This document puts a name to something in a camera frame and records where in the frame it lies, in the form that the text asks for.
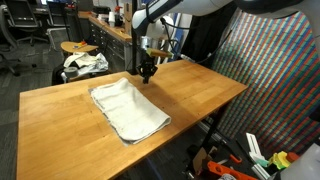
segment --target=box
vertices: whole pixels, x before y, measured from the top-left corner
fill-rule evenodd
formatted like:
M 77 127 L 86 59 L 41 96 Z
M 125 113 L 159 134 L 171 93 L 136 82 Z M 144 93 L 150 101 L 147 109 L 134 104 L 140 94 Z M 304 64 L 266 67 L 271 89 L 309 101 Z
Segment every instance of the box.
M 202 169 L 202 160 L 206 159 L 211 161 L 212 157 L 209 154 L 211 154 L 213 151 L 216 151 L 216 150 L 217 148 L 213 146 L 209 151 L 209 153 L 207 154 L 204 148 L 200 148 L 200 150 L 192 160 L 193 169 L 196 172 L 196 174 L 198 174 L 199 171 L 201 171 Z
M 124 4 L 124 30 L 131 36 L 132 4 Z

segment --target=colorful mesh screen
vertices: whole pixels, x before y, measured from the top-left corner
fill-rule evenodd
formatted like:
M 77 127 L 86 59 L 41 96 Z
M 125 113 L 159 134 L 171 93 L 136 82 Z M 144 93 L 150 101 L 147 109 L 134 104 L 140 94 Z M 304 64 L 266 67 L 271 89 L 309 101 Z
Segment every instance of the colorful mesh screen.
M 237 10 L 224 36 L 235 22 L 212 69 L 249 88 L 232 101 L 219 130 L 253 133 L 272 151 L 303 152 L 320 135 L 320 123 L 308 117 L 320 104 L 320 61 L 308 20 L 302 13 L 272 20 Z

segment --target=bottle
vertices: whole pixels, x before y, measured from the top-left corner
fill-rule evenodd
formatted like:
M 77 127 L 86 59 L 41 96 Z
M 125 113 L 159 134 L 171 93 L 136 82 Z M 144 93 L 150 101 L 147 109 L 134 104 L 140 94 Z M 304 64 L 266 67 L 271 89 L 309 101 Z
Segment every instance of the bottle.
M 319 180 L 320 137 L 309 149 L 288 168 L 274 174 L 268 180 Z

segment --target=workbench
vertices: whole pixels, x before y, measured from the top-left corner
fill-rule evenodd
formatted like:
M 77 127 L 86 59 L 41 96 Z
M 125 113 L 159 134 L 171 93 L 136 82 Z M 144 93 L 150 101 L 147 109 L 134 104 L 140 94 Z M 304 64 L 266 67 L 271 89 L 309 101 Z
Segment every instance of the workbench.
M 17 179 L 115 178 L 247 88 L 185 60 L 158 68 L 149 84 L 143 84 L 138 75 L 121 72 L 22 92 Z M 163 129 L 129 146 L 122 143 L 88 92 L 122 77 L 172 118 Z
M 110 27 L 105 21 L 89 17 L 91 36 L 109 62 L 113 73 L 125 71 L 132 62 L 131 36 L 122 27 Z

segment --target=white cloth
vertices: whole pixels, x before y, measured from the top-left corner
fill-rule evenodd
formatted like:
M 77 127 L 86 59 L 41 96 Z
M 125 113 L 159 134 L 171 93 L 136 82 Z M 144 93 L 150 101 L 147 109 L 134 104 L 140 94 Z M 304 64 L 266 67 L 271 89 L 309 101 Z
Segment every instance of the white cloth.
M 126 143 L 136 144 L 171 122 L 126 78 L 94 88 L 91 97 Z
M 64 62 L 64 67 L 69 67 L 70 64 L 75 61 L 78 66 L 81 68 L 83 66 L 88 66 L 91 64 L 97 63 L 97 57 L 90 56 L 86 52 L 74 52 L 73 55 L 69 56 L 66 61 Z

